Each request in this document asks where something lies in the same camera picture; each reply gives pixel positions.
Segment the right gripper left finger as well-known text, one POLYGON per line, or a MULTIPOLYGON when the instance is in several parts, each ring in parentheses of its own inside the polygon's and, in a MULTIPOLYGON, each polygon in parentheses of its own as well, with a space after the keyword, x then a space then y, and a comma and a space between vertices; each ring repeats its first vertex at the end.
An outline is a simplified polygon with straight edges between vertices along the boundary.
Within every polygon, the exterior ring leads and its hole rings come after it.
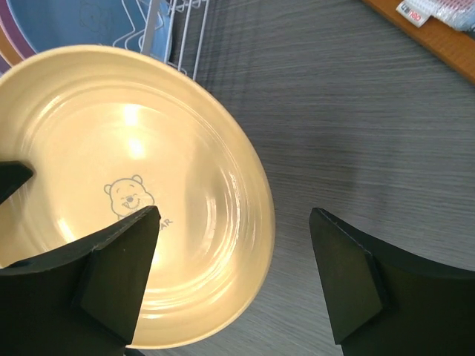
POLYGON ((148 206, 1 269, 2 355, 123 355, 160 227, 148 206))

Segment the blue plate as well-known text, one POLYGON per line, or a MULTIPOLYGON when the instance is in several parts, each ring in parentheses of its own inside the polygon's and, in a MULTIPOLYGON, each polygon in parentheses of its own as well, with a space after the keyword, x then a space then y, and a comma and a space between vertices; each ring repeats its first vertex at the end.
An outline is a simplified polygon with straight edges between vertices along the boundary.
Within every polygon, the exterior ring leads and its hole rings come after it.
POLYGON ((36 53, 68 45, 113 46, 131 29, 122 2, 7 1, 36 53))

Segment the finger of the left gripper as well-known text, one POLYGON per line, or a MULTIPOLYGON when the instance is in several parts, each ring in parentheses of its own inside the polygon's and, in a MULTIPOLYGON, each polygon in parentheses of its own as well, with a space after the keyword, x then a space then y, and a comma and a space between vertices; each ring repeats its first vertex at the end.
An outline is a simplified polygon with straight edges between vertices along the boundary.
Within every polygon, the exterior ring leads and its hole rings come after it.
POLYGON ((34 172, 20 161, 0 162, 0 204, 21 188, 34 172))

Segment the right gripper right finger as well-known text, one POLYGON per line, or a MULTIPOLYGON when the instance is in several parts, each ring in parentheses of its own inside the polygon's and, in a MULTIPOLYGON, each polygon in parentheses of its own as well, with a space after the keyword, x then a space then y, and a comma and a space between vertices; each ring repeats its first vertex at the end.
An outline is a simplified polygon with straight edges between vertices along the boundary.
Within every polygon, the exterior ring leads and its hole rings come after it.
POLYGON ((309 229, 345 355, 473 355, 474 272, 412 254, 322 208, 309 229))

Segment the yellow bear plate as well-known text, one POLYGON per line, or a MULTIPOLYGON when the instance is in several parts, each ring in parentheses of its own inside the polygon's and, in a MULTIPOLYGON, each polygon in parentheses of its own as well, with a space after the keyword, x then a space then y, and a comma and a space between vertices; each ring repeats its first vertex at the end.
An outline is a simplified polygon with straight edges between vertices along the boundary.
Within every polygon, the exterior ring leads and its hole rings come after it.
POLYGON ((2 266, 158 207, 134 347, 210 337, 263 285, 275 212, 261 161, 232 115, 162 62, 101 45, 24 60, 1 76, 1 158, 34 172, 1 205, 2 266))

